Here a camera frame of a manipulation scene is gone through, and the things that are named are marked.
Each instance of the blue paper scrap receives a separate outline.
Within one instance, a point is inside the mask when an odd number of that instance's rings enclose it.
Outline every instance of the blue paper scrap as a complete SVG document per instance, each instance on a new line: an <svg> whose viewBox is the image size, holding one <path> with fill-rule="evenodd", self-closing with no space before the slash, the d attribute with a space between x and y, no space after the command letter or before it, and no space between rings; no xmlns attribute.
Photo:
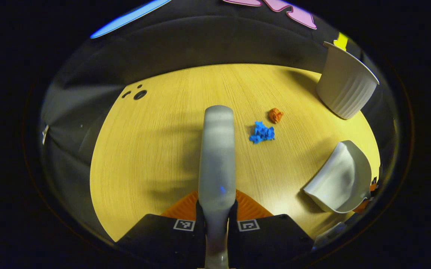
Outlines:
<svg viewBox="0 0 431 269"><path fill-rule="evenodd" d="M253 141L254 144L258 144L261 141L274 139L275 132L273 127L267 128L261 121L255 121L255 134L250 136L250 141Z"/></svg>

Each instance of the wooden table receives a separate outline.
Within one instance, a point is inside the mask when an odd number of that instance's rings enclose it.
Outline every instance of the wooden table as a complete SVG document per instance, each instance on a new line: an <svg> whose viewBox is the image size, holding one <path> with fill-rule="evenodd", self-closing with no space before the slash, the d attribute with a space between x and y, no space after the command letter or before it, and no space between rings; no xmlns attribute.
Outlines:
<svg viewBox="0 0 431 269"><path fill-rule="evenodd" d="M378 147L361 112L343 120L321 103L319 78L296 68L232 64L128 85L104 121L91 164L92 203L109 236L119 240L145 214L160 214L197 190L204 111L218 104L234 110L237 189L273 214L288 214L312 238L349 218L325 213L301 188L343 140L366 154L377 177ZM147 94L135 100L141 90ZM279 124L268 120L274 107L285 113ZM275 140L250 142L255 121L274 126Z"/></svg>

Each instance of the white cup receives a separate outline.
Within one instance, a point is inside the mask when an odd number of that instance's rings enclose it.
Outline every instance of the white cup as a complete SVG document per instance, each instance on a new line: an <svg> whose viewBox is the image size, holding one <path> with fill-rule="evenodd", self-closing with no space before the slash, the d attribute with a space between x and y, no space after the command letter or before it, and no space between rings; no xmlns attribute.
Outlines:
<svg viewBox="0 0 431 269"><path fill-rule="evenodd" d="M316 90L320 99L335 114L350 119L368 102L380 84L362 62L339 47L324 42L327 61Z"/></svg>

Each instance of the white ceramic bowl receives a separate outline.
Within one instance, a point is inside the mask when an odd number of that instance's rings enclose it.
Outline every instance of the white ceramic bowl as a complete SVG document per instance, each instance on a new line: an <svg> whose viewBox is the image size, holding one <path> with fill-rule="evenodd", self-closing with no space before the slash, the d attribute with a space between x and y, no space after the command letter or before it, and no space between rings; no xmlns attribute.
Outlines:
<svg viewBox="0 0 431 269"><path fill-rule="evenodd" d="M337 144L304 191L326 212L347 213L370 197L371 168L352 141Z"/></svg>
<svg viewBox="0 0 431 269"><path fill-rule="evenodd" d="M335 114L350 119L368 102L378 79L350 53L328 42L323 45L328 47L328 56L317 94Z"/></svg>

